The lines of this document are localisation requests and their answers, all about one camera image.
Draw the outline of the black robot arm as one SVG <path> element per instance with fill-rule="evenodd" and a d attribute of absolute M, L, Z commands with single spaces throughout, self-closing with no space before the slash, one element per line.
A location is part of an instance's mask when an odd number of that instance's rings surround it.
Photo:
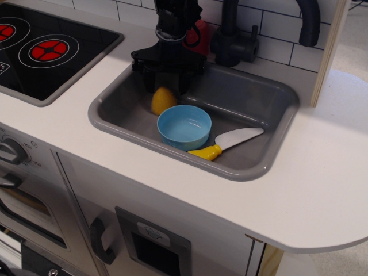
<path fill-rule="evenodd" d="M 206 56 L 190 50 L 199 42 L 186 44 L 187 32 L 193 29 L 201 38 L 196 22 L 202 8 L 197 1 L 155 1 L 158 15 L 155 34 L 158 42 L 131 53 L 132 70 L 140 72 L 148 92 L 155 91 L 156 74 L 177 74 L 179 93 L 185 94 L 193 78 L 204 73 Z"/>

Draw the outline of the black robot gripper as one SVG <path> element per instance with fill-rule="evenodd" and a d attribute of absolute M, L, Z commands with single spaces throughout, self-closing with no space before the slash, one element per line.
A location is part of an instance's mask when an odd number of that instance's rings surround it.
<path fill-rule="evenodd" d="M 158 41 L 155 45 L 131 53 L 134 71 L 143 73 L 145 89 L 155 92 L 156 75 L 179 74 L 179 94 L 189 90 L 196 74 L 203 73 L 206 56 L 185 48 L 181 43 Z"/>

